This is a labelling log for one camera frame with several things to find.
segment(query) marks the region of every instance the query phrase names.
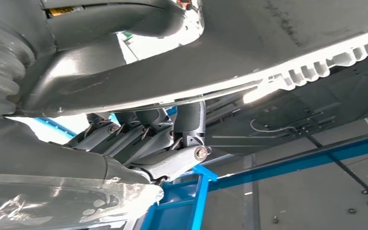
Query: nut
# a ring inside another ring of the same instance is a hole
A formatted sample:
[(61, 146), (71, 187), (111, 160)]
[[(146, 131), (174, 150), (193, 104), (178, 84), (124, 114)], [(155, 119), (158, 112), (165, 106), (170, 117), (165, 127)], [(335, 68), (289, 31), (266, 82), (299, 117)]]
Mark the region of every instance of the nut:
[(207, 158), (208, 155), (208, 151), (204, 146), (198, 147), (195, 150), (195, 158), (198, 161), (203, 161), (205, 160), (205, 158)]
[(108, 131), (109, 131), (109, 133), (114, 133), (114, 132), (118, 131), (119, 128), (120, 128), (119, 126), (114, 125), (114, 126), (109, 127)]

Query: blue support stand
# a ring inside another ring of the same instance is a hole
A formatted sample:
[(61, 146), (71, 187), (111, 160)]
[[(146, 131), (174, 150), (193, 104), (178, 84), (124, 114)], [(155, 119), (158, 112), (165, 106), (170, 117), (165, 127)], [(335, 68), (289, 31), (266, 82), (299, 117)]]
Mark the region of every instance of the blue support stand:
[(202, 165), (193, 168), (198, 180), (195, 184), (182, 182), (163, 186), (164, 198), (148, 210), (141, 230), (199, 230), (209, 181), (217, 175)]

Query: plastic wrap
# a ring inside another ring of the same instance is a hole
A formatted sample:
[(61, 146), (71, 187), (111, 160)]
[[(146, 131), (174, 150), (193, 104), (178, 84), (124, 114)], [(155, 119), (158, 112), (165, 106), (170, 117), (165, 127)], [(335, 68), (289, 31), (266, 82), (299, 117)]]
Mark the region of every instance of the plastic wrap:
[(111, 180), (0, 174), (0, 229), (81, 229), (138, 218), (159, 186)]

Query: cable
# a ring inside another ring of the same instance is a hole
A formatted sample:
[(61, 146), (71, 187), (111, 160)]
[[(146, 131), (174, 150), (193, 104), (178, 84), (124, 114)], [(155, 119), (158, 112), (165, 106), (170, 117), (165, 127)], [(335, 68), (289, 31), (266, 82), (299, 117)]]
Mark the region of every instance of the cable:
[(257, 131), (257, 132), (262, 132), (262, 133), (275, 133), (275, 132), (280, 132), (280, 131), (283, 131), (283, 130), (286, 130), (286, 129), (289, 129), (289, 128), (292, 128), (294, 129), (295, 131), (297, 131), (296, 128), (292, 127), (292, 126), (287, 126), (287, 127), (284, 127), (284, 128), (280, 128), (280, 129), (276, 129), (276, 130), (260, 130), (260, 129), (257, 129), (255, 127), (253, 127), (253, 121), (255, 121), (256, 119), (253, 119), (251, 122), (250, 122), (250, 127)]
[(363, 158), (363, 159), (358, 160), (358, 161), (355, 161), (355, 162), (352, 162), (352, 163), (349, 163), (349, 164), (346, 164), (346, 165), (356, 164), (356, 163), (359, 163), (359, 162), (364, 161), (364, 160), (367, 160), (367, 159), (368, 159), (368, 157)]

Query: bolt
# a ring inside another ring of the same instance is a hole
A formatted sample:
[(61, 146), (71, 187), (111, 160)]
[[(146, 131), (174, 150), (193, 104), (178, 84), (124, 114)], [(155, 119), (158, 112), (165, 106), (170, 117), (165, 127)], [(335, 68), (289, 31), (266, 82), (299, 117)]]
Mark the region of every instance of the bolt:
[(111, 126), (111, 127), (109, 127), (108, 131), (110, 133), (114, 133), (114, 132), (118, 131), (118, 129), (119, 129), (119, 126)]
[(350, 208), (350, 209), (348, 209), (348, 213), (349, 214), (356, 214), (356, 209)]
[(208, 155), (208, 151), (204, 146), (198, 147), (195, 150), (195, 158), (198, 161), (203, 161), (205, 160), (205, 158), (207, 158)]
[(273, 217), (273, 223), (274, 224), (278, 224), (279, 220), (278, 220), (278, 217), (277, 216), (274, 216)]

